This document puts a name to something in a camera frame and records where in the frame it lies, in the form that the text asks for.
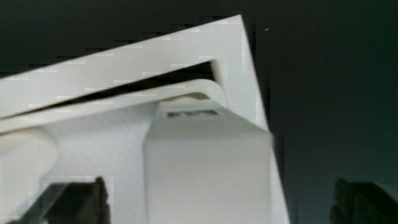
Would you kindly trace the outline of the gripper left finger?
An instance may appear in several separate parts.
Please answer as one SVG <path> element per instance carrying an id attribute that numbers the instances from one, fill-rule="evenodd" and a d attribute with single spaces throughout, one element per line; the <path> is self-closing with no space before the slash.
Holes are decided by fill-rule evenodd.
<path id="1" fill-rule="evenodd" d="M 53 183 L 13 224 L 111 224 L 102 178 Z"/>

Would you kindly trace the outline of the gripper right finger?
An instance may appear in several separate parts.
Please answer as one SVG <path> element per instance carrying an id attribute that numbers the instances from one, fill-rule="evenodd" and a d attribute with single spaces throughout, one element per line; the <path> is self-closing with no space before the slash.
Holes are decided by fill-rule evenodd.
<path id="1" fill-rule="evenodd" d="M 335 181 L 330 224 L 398 224 L 398 183 Z"/>

